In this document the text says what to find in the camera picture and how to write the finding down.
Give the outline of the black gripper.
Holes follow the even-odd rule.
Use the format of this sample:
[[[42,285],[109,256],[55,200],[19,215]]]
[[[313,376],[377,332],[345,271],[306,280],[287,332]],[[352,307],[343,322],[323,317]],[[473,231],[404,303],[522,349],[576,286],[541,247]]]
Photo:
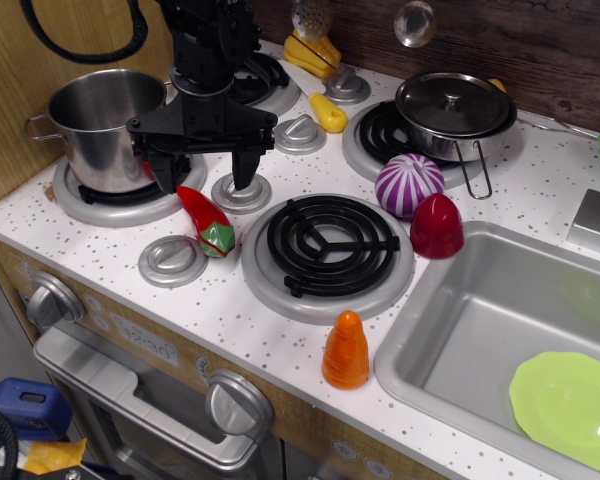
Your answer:
[[[231,153],[236,190],[250,186],[260,157],[273,148],[277,116],[226,94],[178,93],[166,105],[126,124],[159,189],[174,194],[191,172],[189,153]]]

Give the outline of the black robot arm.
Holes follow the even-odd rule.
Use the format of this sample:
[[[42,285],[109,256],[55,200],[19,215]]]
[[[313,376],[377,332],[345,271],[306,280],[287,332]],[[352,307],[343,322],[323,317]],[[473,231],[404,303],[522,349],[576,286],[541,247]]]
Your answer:
[[[194,153],[232,155],[236,189],[247,188],[274,146],[273,113],[241,105],[229,91],[236,70],[260,47],[260,29],[245,1],[163,1],[173,42],[175,97],[127,123],[135,154],[160,190],[173,194],[181,163]]]

